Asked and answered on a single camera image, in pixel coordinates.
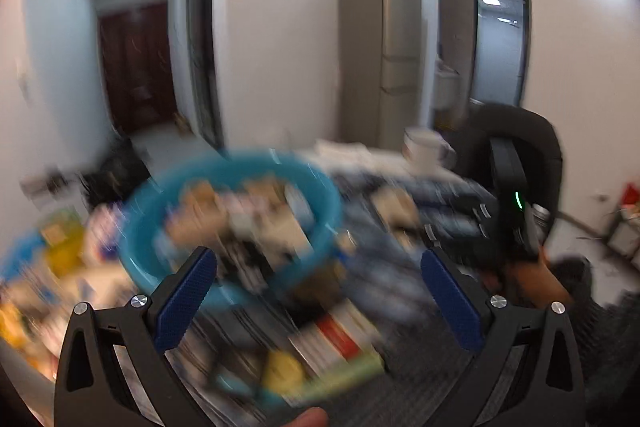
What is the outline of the person's right hand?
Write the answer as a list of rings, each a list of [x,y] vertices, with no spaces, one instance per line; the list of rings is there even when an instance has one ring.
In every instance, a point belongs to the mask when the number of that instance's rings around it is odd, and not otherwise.
[[[507,263],[501,272],[501,287],[517,306],[546,309],[552,303],[571,305],[574,299],[549,268],[549,260],[541,248],[538,260]]]

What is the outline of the person's left hand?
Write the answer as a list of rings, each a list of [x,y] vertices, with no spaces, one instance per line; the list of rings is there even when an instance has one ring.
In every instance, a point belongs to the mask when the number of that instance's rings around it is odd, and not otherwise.
[[[328,427],[329,416],[321,407],[311,407],[283,427]]]

